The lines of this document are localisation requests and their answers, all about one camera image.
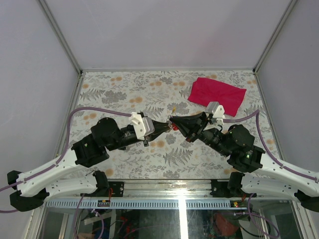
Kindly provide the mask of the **metal key organiser with rings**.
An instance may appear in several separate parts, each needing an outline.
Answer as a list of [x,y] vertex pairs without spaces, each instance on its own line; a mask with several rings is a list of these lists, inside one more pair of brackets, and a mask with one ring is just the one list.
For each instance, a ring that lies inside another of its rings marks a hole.
[[167,117],[167,122],[168,122],[168,126],[169,126],[169,128],[170,128],[171,130],[177,131],[177,130],[178,130],[178,127],[176,126],[175,123],[173,123],[173,122],[171,121],[171,118],[172,118],[173,116],[176,116],[176,107],[175,107],[175,106],[172,108],[172,111],[171,111],[170,114],[168,115],[168,117]]

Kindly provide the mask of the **pink folded cloth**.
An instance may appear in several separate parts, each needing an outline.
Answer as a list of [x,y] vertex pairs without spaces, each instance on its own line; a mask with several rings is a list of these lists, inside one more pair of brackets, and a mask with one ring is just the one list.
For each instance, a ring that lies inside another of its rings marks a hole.
[[219,102],[220,105],[223,105],[225,113],[234,117],[244,101],[246,91],[246,89],[214,79],[199,77],[192,84],[188,100],[205,107],[210,102]]

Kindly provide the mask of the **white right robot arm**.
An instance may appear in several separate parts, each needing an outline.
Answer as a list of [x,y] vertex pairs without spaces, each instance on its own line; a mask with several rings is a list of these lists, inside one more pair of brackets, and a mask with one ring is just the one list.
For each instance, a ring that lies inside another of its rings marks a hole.
[[226,193],[222,196],[278,196],[318,212],[318,172],[276,159],[266,147],[255,146],[254,136],[243,125],[234,124],[226,133],[215,127],[207,129],[207,125],[214,121],[205,112],[187,117],[171,116],[169,120],[186,141],[202,141],[227,157],[227,163],[236,169],[235,173],[231,173]]

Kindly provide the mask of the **aluminium mounting rail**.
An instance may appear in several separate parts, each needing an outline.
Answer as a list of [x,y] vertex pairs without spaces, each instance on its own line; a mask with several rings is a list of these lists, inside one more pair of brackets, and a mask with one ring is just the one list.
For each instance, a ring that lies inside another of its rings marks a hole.
[[279,197],[299,201],[296,187],[269,178],[239,175],[229,180],[129,180],[106,181],[87,176],[54,181],[39,191],[40,198],[48,201],[73,195],[87,197],[163,197],[187,195],[190,197],[242,198]]

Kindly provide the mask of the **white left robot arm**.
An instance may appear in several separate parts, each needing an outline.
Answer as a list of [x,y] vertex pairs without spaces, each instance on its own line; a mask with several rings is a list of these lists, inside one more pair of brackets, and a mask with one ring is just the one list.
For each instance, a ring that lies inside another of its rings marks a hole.
[[80,194],[86,197],[109,197],[111,188],[104,172],[96,170],[82,178],[66,179],[72,172],[90,168],[109,158],[108,152],[125,150],[142,142],[148,144],[169,130],[167,122],[158,122],[137,114],[130,117],[131,124],[119,128],[112,118],[103,118],[91,127],[91,133],[44,165],[29,172],[11,171],[7,181],[14,192],[11,206],[27,212],[56,198]]

